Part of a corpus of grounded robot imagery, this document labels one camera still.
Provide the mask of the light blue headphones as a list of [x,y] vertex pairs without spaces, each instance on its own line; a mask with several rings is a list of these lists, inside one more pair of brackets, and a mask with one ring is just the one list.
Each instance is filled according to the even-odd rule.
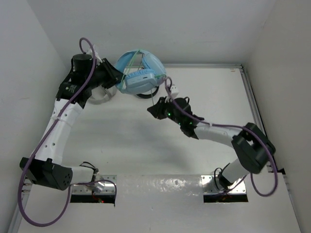
[[[138,54],[142,55],[143,69],[126,74],[125,69]],[[121,82],[116,84],[116,88],[123,94],[138,95],[151,91],[160,86],[167,76],[161,61],[146,50],[131,50],[124,53],[114,67],[123,73]]]

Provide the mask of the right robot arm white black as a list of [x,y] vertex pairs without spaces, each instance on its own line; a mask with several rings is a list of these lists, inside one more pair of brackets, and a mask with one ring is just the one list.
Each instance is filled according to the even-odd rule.
[[172,120],[187,137],[217,142],[235,151],[237,159],[215,176],[214,186],[218,191],[228,190],[236,180],[248,174],[259,174],[276,151],[256,124],[249,122],[240,127],[207,123],[192,113],[189,98],[160,97],[147,111],[156,119]]

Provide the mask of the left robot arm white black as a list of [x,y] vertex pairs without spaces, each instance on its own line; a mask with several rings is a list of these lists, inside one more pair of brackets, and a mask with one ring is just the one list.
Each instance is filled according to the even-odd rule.
[[105,58],[93,65],[88,54],[76,54],[71,59],[71,70],[62,81],[56,94],[52,116],[43,135],[43,141],[34,150],[33,160],[23,157],[20,168],[27,169],[31,183],[65,190],[72,184],[94,181],[95,168],[65,166],[63,152],[70,131],[84,109],[92,90],[102,86],[111,88],[119,83],[123,74]]

